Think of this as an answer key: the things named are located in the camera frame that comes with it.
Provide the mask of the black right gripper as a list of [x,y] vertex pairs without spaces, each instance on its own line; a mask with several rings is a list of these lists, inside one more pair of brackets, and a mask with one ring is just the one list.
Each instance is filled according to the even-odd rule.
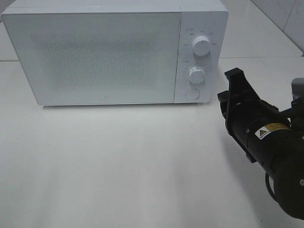
[[244,71],[234,68],[224,73],[228,91],[218,93],[226,129],[252,163],[271,164],[277,151],[269,141],[277,132],[291,132],[290,123],[278,108],[259,98]]

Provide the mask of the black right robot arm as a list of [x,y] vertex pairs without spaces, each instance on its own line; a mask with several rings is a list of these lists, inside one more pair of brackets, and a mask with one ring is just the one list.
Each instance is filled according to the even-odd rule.
[[228,90],[218,94],[228,134],[252,163],[265,170],[266,188],[282,210],[304,218],[304,80],[292,81],[291,107],[280,111],[262,100],[243,70],[225,73]]

